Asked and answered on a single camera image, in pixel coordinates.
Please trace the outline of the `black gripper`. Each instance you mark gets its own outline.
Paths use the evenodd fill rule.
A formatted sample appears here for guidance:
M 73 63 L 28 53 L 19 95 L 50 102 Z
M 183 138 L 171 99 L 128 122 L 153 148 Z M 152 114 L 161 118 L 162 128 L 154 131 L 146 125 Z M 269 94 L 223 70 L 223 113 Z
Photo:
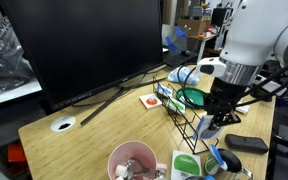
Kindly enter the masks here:
M 206 111 L 208 115 L 212 115 L 212 126 L 227 126 L 241 122 L 234 110 L 245 90 L 245 86 L 230 84 L 219 78 L 213 80 L 210 92 L 205 95 Z

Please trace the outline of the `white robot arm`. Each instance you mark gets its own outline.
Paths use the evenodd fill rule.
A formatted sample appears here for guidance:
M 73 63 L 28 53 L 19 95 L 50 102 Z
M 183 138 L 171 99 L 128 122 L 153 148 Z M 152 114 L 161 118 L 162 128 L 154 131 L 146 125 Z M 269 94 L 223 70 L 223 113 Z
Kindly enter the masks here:
M 242 0 L 220 55 L 197 62 L 214 77 L 205 106 L 211 128 L 239 121 L 233 110 L 268 60 L 283 64 L 275 76 L 288 72 L 288 0 Z

